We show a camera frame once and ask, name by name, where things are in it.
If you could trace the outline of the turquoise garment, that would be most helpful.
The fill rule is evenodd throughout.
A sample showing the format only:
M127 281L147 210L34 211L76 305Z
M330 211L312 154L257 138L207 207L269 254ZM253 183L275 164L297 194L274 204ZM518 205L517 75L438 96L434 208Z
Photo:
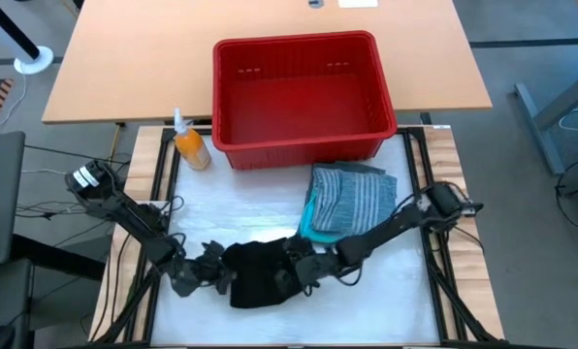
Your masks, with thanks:
M331 244L342 239L344 237L344 234L342 233L318 231L312 227L315 202L316 194L312 192L306 201L298 229L298 234L303 238L311 240L312 242L322 244Z

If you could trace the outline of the grey metal table leg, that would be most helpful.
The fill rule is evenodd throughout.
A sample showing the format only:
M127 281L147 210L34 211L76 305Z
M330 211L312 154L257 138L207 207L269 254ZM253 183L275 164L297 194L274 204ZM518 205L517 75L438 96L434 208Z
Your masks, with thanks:
M518 111L527 122L531 139L542 154L548 169L553 175L562 175L565 172L564 164L549 130L563 116L578 107L578 80L542 109L537 107L523 83L514 85L513 94L516 97Z

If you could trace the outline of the large tan wooden desk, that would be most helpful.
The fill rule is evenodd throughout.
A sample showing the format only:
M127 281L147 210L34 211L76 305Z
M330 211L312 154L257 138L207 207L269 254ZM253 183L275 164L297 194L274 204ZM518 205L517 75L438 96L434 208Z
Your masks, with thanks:
M491 106L453 0L85 0L43 120L208 116L217 42L350 30L374 36L397 111Z

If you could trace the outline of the black garment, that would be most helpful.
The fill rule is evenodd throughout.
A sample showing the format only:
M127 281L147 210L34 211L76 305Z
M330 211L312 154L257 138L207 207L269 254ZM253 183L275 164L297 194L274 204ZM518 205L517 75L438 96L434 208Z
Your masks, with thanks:
M230 291L233 308L278 305L292 298L282 297L274 281L279 270L288 270L288 238L234 243L221 259L228 270L236 273Z

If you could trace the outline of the red plastic laundry bin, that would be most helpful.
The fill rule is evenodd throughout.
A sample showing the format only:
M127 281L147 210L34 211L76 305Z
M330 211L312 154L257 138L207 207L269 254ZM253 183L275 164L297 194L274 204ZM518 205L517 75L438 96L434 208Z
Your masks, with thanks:
M397 130L367 31L227 39L213 49L212 142L235 170L366 160Z

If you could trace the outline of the blue grey striped garment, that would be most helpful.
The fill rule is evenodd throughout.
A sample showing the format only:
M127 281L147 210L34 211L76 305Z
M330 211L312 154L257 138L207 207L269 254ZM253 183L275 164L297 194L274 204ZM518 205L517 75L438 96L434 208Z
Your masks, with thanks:
M388 174L360 174L312 169L310 194L316 194L312 227L361 235L382 223L396 209L397 179Z

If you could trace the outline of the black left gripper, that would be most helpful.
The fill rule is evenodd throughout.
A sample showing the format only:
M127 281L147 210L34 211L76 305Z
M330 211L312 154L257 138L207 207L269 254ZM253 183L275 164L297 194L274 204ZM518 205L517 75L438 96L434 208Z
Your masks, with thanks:
M206 252L196 259L174 257L170 264L170 280L173 290L182 298L190 296L201 287L215 287L219 295L226 295L236 273L221 271L218 254Z

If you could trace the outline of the white pole stand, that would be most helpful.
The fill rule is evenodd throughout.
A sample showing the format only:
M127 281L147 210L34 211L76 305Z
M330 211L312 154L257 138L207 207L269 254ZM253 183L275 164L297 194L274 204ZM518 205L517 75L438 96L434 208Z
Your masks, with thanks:
M14 69L23 76L39 74L53 63L53 51L34 44L1 8L0 43L14 54Z

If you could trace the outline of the grey-green trousers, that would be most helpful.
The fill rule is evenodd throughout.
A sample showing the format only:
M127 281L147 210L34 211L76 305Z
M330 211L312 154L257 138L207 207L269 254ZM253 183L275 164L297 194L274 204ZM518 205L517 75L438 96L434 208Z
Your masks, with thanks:
M313 169L322 168L328 170L341 170L350 173L360 173L360 174L377 174L377 175L385 175L386 171L371 167L368 165L355 163L355 162L343 162L343 161L336 161L335 163L315 163L312 166Z

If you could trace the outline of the orange spray bottle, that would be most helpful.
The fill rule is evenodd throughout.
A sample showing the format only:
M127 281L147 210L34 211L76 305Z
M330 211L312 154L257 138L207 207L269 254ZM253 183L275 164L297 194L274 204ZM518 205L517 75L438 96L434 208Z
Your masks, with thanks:
M210 155L202 136L184 121L180 108L174 109L174 136L178 153L194 170L204 170L210 163Z

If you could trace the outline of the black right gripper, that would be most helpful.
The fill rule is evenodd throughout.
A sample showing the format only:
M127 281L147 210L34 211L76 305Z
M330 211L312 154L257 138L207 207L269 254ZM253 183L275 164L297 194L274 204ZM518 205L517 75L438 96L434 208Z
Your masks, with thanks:
M282 297L293 297L304 288L318 287L319 279L340 277L341 271L334 252L316 252L308 239L292 236L288 238L288 270L279 270L274 281Z

